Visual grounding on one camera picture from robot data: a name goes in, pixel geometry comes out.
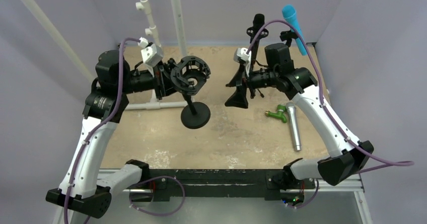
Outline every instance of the black stand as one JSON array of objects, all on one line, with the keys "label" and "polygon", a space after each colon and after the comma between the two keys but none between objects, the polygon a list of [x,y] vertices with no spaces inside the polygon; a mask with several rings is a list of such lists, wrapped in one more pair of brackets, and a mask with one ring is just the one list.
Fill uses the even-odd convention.
[{"label": "black stand", "polygon": [[190,129],[198,129],[205,126],[210,119],[209,107],[201,102],[192,102],[189,95],[183,94],[182,96],[188,104],[181,112],[182,124]]}]

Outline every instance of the table surface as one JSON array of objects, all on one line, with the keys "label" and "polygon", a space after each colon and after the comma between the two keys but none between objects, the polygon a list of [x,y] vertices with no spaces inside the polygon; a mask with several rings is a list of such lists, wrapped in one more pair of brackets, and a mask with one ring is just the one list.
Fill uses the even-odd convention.
[{"label": "table surface", "polygon": [[[289,124],[265,116],[265,111],[275,111],[278,104],[289,101],[274,88],[261,89],[265,98],[257,93],[250,99],[248,94],[249,109],[224,106],[235,90],[225,87],[238,68],[233,61],[235,50],[221,46],[188,48],[189,55],[202,58],[211,70],[210,79],[195,96],[195,101],[207,104],[211,111],[205,127],[185,128],[180,120],[182,108],[125,111],[101,167],[121,168],[126,161],[136,159],[157,169],[277,169],[297,158],[326,156],[322,139],[301,110],[297,110],[301,152],[294,151]],[[296,47],[290,51],[296,67],[306,67],[314,74],[307,56],[301,56]],[[313,47],[310,52],[317,63]],[[166,60],[181,58],[178,47],[164,47],[164,53]],[[139,47],[127,47],[124,55],[131,68],[141,61]],[[257,59],[265,64],[263,47]],[[128,95],[131,104],[148,102],[150,97],[151,91]],[[174,94],[162,101],[183,99]]]}]

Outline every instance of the green faucet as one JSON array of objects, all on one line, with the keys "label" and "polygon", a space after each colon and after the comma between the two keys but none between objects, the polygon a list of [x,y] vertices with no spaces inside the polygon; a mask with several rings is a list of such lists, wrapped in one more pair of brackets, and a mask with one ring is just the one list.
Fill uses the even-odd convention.
[{"label": "green faucet", "polygon": [[286,106],[280,104],[277,106],[277,112],[265,111],[265,115],[267,117],[274,117],[274,118],[280,119],[282,120],[282,122],[287,122],[286,116],[284,114],[285,111],[286,111]]}]

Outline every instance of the white pvc pipe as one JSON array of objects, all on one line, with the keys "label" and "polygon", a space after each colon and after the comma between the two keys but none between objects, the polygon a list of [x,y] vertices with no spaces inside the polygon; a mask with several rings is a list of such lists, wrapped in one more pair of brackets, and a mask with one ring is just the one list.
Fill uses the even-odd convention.
[{"label": "white pvc pipe", "polygon": [[142,104],[129,104],[125,110],[153,110],[161,108],[185,107],[187,102],[147,102]]},{"label": "white pvc pipe", "polygon": [[37,19],[41,26],[46,30],[46,32],[52,37],[55,43],[64,51],[68,58],[73,62],[77,69],[83,74],[84,77],[88,79],[89,82],[92,82],[95,78],[88,68],[83,64],[71,46],[67,43],[61,33],[49,20],[43,10],[37,5],[34,0],[21,0],[21,2],[27,7],[31,14]]},{"label": "white pvc pipe", "polygon": [[182,57],[187,56],[187,43],[185,41],[184,21],[182,19],[181,0],[171,0],[172,11],[174,15],[176,36],[178,38],[178,46]]},{"label": "white pvc pipe", "polygon": [[159,40],[159,31],[157,30],[157,27],[154,23],[153,14],[151,13],[151,5],[149,1],[140,0],[140,2],[136,3],[136,8],[138,10],[144,10],[147,16],[150,28],[146,29],[146,34],[152,36],[154,38],[154,43],[159,47],[162,47]]}]

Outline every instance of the white pipe stand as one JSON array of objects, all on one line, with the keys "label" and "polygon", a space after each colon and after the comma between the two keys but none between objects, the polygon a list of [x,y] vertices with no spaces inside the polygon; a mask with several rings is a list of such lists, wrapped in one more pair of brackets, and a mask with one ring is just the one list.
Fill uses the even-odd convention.
[{"label": "white pipe stand", "polygon": [[[178,0],[179,3],[179,11],[177,11],[177,13],[179,13],[179,15],[181,16],[181,2]],[[148,19],[148,23],[149,23],[149,28],[145,29],[145,33],[149,36],[152,36],[154,38],[154,43],[156,45],[158,45],[159,47],[162,47],[162,45],[160,44],[160,40],[159,40],[159,31],[157,30],[157,26],[154,23],[154,19],[153,19],[153,15],[152,15],[152,11],[151,11],[151,6],[148,0],[140,0],[139,2],[137,2],[135,4],[136,8],[140,11],[144,11],[147,19]],[[182,31],[180,31],[180,33],[178,33],[178,28],[177,28],[177,35],[179,34],[184,34],[184,26],[181,26]],[[187,55],[187,48],[185,46],[185,38],[184,38],[184,42],[182,44],[179,43],[179,47],[181,49],[181,54],[184,56]],[[142,103],[142,104],[129,104],[125,110],[143,110],[143,109],[147,109],[147,110],[151,110],[151,109],[161,109],[161,108],[173,108],[173,107],[185,107],[187,106],[187,102],[186,101],[182,101],[182,102],[159,102],[157,100],[156,97],[156,92],[153,90],[152,94],[151,94],[151,99],[149,102],[147,103]]]},{"label": "white pipe stand", "polygon": [[172,12],[174,15],[176,36],[178,39],[179,50],[182,57],[187,56],[187,43],[185,41],[184,20],[182,18],[181,0],[171,0]]}]

